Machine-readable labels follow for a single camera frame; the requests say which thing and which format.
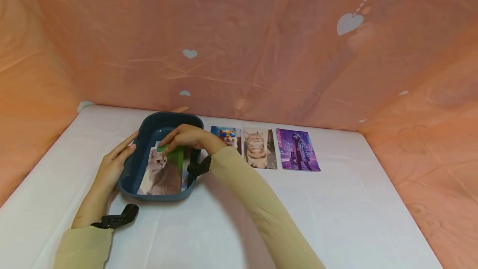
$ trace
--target white heart print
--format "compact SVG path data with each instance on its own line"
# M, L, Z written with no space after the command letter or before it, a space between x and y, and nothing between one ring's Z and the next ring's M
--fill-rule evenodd
M187 58L191 59L191 58L195 58L198 55L198 52L196 50L184 49L183 54Z
M189 97L189 96L191 95L191 93L188 92L187 90L183 90L182 92L179 93L179 95L180 95L180 96L188 96L188 97Z
M342 18L339 19L339 22L337 23L337 33L339 34L339 36L341 36L358 28L362 23L362 15L352 15L350 13L345 14L342 16Z

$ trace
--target pink fabric wall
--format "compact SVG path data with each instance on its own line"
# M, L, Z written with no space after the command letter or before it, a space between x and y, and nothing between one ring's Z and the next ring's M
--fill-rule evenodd
M478 0L0 3L2 197L79 100L359 129L444 266L478 267Z
M444 268L478 268L478 21L359 131Z

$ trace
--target tray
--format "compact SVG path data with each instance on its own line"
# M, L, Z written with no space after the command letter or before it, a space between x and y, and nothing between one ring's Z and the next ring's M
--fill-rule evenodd
M204 124L200 118L189 114L157 112L144 119L139 128L138 137L134 141L136 150L126 159L123 172L117 183L122 194L140 201L154 202L180 201L191 194L196 181L196 177L191 174L188 175L188 187L179 194L173 196L147 196L145 194L136 194L146 171L151 147L154 147L156 141L163 140L167 134L181 124L204 128ZM200 153L200 150L191 149L191 165L194 166L199 163Z

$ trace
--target white table surface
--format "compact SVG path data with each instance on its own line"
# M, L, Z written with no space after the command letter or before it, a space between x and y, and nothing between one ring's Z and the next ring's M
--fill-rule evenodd
M0 268L51 268L101 158L152 111L85 108L0 209ZM200 117L205 129L307 131L322 172L258 169L329 269L438 269L440 263L359 133ZM107 269L274 268L244 208L210 174L188 199L141 203L115 232Z

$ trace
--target cat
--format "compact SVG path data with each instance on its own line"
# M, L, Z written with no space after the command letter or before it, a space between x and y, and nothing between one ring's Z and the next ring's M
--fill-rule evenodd
M247 133L244 132L246 138L246 159L247 163L254 168L267 168L267 153L265 147L264 133Z
M151 150L147 170L152 181L147 196L170 196L180 193L181 177L178 168L173 163L168 163L166 153Z
M238 148L238 138L236 137L236 132L233 130L219 130L217 131L219 138L227 144L227 146Z

